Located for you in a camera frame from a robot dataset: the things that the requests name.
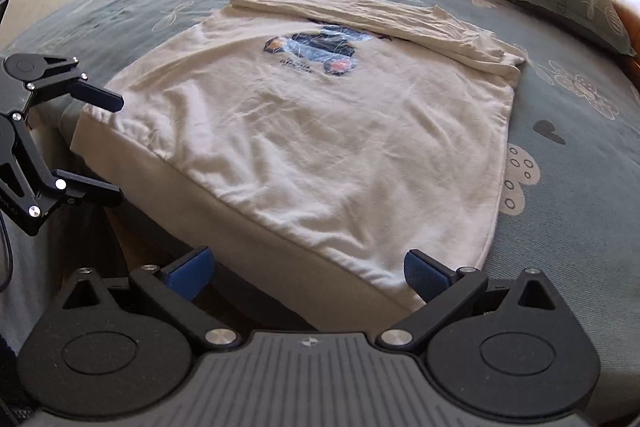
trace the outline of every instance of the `green pillowcase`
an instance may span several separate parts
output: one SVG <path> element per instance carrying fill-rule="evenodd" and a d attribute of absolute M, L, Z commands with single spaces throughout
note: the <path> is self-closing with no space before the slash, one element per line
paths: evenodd
<path fill-rule="evenodd" d="M 603 48 L 635 57 L 629 34 L 610 0 L 513 0 Z"/>

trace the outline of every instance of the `electrical cord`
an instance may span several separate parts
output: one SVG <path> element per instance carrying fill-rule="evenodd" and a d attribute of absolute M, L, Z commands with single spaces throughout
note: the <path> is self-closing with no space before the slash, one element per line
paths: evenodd
<path fill-rule="evenodd" d="M 9 240 L 9 232 L 6 229 L 6 223 L 4 222 L 4 215 L 0 212 L 0 228 L 2 228 L 2 237 L 4 238 L 4 251 L 7 259 L 6 277 L 0 284 L 0 293 L 7 289 L 11 282 L 11 277 L 14 275 L 14 252 L 11 249 L 11 240 Z"/>

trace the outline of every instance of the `bedspread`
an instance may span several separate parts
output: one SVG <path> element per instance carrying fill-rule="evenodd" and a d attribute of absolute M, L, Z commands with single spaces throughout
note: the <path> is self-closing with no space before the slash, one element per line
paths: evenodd
<path fill-rule="evenodd" d="M 519 44 L 528 62 L 514 100 L 504 197 L 485 264 L 491 277 L 543 269 L 602 359 L 598 420 L 640 401 L 640 94 L 599 49 L 505 0 L 390 0 L 438 5 Z M 77 0 L 31 27 L 3 55 L 77 56 L 103 86 L 228 0 Z M 82 104 L 35 108 L 68 142 Z"/>

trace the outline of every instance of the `flower print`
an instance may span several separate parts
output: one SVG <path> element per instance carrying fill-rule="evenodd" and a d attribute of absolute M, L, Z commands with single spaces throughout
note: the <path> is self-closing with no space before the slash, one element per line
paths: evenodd
<path fill-rule="evenodd" d="M 185 8 L 188 8 L 189 6 L 191 6 L 193 4 L 193 1 L 187 1 L 187 2 L 181 2 L 180 4 L 178 4 L 178 6 L 176 6 L 171 13 L 169 13 L 169 15 L 165 15 L 164 17 L 162 17 L 155 25 L 153 28 L 151 28 L 151 31 L 153 32 L 157 32 L 160 30 L 165 30 L 167 29 L 169 26 L 171 26 L 175 20 L 178 17 L 178 12 L 181 10 L 184 10 Z"/>
<path fill-rule="evenodd" d="M 625 34 L 625 25 L 623 25 L 620 20 L 618 12 L 616 12 L 611 6 L 607 6 L 604 9 L 604 15 L 607 17 L 607 22 L 616 35 L 621 37 Z"/>
<path fill-rule="evenodd" d="M 598 0 L 588 0 L 582 1 L 587 5 L 587 19 L 593 21 L 593 18 L 596 16 L 596 8 L 598 7 Z"/>
<path fill-rule="evenodd" d="M 527 62 L 531 64 L 532 60 L 527 57 Z M 554 81 L 557 82 L 559 86 L 571 91 L 579 98 L 586 99 L 591 104 L 591 107 L 605 118 L 615 120 L 616 115 L 620 114 L 620 110 L 614 105 L 614 103 L 598 93 L 598 89 L 595 84 L 593 84 L 593 82 L 591 82 L 585 75 L 581 73 L 570 73 L 554 60 L 549 61 L 548 68 L 535 63 L 533 67 L 536 74 L 547 84 L 553 86 Z"/>
<path fill-rule="evenodd" d="M 495 4 L 487 0 L 471 0 L 471 2 L 479 8 L 495 8 Z"/>

